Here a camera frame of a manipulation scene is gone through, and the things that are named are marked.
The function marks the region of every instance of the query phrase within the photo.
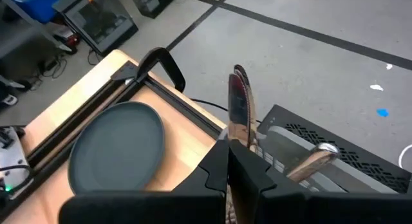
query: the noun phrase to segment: gray floor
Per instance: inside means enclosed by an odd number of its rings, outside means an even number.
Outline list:
[[[210,5],[175,0],[156,19],[142,17],[131,0],[121,0],[139,32],[121,50],[140,59],[151,48],[167,46]],[[227,0],[253,12],[327,35],[412,59],[412,0]],[[64,75],[21,95],[18,105],[0,114],[1,124],[23,124],[36,117],[91,69],[88,47],[69,59]],[[397,163],[412,144],[412,72],[386,62],[315,41],[218,8],[172,51],[187,80],[185,94],[227,106],[227,77],[234,64],[248,71],[257,113],[263,118],[279,104],[335,134]],[[165,77],[160,67],[154,71]],[[384,91],[371,89],[378,84]],[[226,121],[227,114],[204,106]],[[377,109],[387,109],[381,117]],[[404,161],[412,171],[412,161]]]

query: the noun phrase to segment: knife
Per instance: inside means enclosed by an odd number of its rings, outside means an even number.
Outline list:
[[[239,140],[248,147],[250,143],[250,109],[248,93],[239,75],[229,75],[229,140]]]
[[[339,156],[339,150],[332,144],[316,145],[297,167],[293,168],[287,177],[294,182],[301,182],[328,165]]]
[[[237,64],[234,66],[234,72],[236,75],[239,75],[242,78],[242,81],[245,85],[246,91],[248,93],[248,104],[249,104],[249,122],[250,122],[250,130],[249,130],[249,139],[250,142],[248,143],[249,149],[256,152],[258,148],[258,140],[256,138],[256,133],[258,132],[258,125],[256,124],[256,110],[255,110],[255,103],[252,94],[252,87],[250,86],[249,77],[247,76],[246,70],[243,66]]]

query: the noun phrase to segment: black ventilated grill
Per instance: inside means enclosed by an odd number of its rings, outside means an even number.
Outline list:
[[[341,151],[339,158],[342,161],[374,178],[378,182],[383,183],[391,189],[397,192],[406,193],[409,182],[405,178],[393,176],[391,173],[385,171],[379,164],[363,162],[356,152],[347,151],[342,146],[339,146],[335,141],[327,140],[318,135],[316,131],[309,130],[300,124],[285,124],[284,128],[312,144],[330,143],[337,146]]]

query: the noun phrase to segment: glass panel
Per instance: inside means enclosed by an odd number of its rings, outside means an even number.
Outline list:
[[[72,19],[76,26],[83,29],[97,44],[113,33],[129,18],[113,0],[87,0],[83,2]]]

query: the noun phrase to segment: wooden table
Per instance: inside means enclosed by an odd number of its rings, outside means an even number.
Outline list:
[[[87,99],[93,96],[110,79],[110,76],[127,61],[138,64],[119,50],[111,52],[50,107],[30,122],[25,129],[26,135],[22,139],[25,153],[28,154],[33,151],[73,112],[81,107]],[[185,95],[176,91],[172,86],[164,83],[156,75],[150,73],[150,76],[161,82],[167,89],[186,101],[194,109],[197,109],[215,124],[221,128],[225,127],[224,123]],[[70,141],[91,118],[102,110],[104,104],[107,104],[116,95],[120,94],[124,88],[125,85],[118,88],[74,132],[56,146],[56,149],[61,148]],[[215,140],[145,86],[131,100],[150,105],[162,118],[165,127],[165,156],[160,169],[147,185],[147,190],[170,191],[196,168],[211,146],[213,146]],[[48,158],[50,159],[54,154],[55,152],[51,153]],[[57,223],[61,205],[73,196],[68,183],[67,170],[68,162],[65,162],[62,167],[55,171],[37,191],[6,219],[5,223]]]

